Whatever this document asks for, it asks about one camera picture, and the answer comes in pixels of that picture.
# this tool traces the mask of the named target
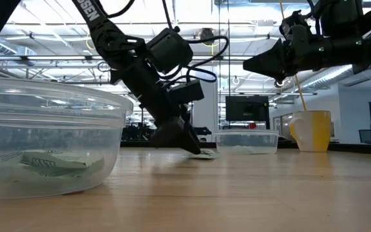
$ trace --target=wooden tabletop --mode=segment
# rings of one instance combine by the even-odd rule
[[[0,231],[371,232],[371,155],[123,149],[96,188],[0,200]]]

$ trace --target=white wall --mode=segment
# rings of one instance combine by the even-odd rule
[[[332,122],[334,123],[334,138],[341,138],[341,123],[340,123],[340,104],[338,85],[333,84],[329,90],[318,90],[317,95],[304,96],[307,110],[327,110],[330,111]],[[273,124],[273,118],[302,111],[303,104],[301,99],[297,98],[294,104],[281,104],[278,109],[270,109],[270,122]]]
[[[341,109],[341,143],[359,144],[359,130],[370,129],[371,90],[339,88]]]

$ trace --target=plastic bowl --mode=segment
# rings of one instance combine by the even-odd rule
[[[275,153],[279,135],[272,130],[224,130],[214,136],[220,153],[250,155]]]
[[[82,191],[111,173],[124,97],[52,82],[0,78],[0,198]]]

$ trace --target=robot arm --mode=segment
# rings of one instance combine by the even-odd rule
[[[177,27],[166,28],[147,44],[141,38],[124,35],[95,0],[72,0],[87,22],[99,55],[113,69],[111,84],[122,81],[155,119],[157,131],[150,142],[168,142],[194,154],[200,153],[198,137],[190,123],[187,104],[204,98],[199,80],[167,88],[158,72],[168,73],[187,66],[193,58],[187,41]]]
[[[355,74],[371,65],[371,11],[363,15],[361,0],[320,0],[312,12],[284,19],[281,39],[273,48],[243,63],[243,69],[267,75],[281,84],[303,70],[353,64]],[[316,20],[312,34],[306,19]],[[323,35],[320,35],[320,24]]]

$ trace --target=yellow cup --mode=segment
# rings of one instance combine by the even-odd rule
[[[293,113],[290,134],[300,151],[326,152],[330,142],[329,111],[299,111]]]

